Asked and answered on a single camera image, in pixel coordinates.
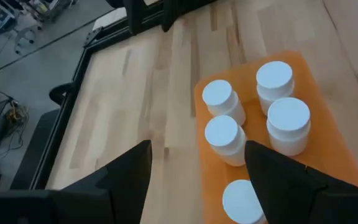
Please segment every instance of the white lid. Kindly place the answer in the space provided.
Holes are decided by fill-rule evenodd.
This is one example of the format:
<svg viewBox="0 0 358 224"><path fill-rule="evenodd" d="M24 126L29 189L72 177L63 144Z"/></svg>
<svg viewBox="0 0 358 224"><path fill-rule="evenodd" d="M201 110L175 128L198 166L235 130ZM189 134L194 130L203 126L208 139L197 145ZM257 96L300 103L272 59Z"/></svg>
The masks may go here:
<svg viewBox="0 0 358 224"><path fill-rule="evenodd" d="M212 146L227 146L236 138L238 131L238 124L232 117L221 115L208 122L205 127L205 138Z"/></svg>
<svg viewBox="0 0 358 224"><path fill-rule="evenodd" d="M292 68L285 62L269 62L259 68L256 80L264 88L280 88L292 80Z"/></svg>
<svg viewBox="0 0 358 224"><path fill-rule="evenodd" d="M235 180L223 192L223 209L235 222L257 223L263 217L263 210L249 180Z"/></svg>
<svg viewBox="0 0 358 224"><path fill-rule="evenodd" d="M288 97L274 101L267 111L267 119L277 129L295 131L310 120L310 110L303 101Z"/></svg>
<svg viewBox="0 0 358 224"><path fill-rule="evenodd" d="M209 106L217 106L226 102L232 92L232 87L226 80L210 82L203 90L203 100Z"/></svg>

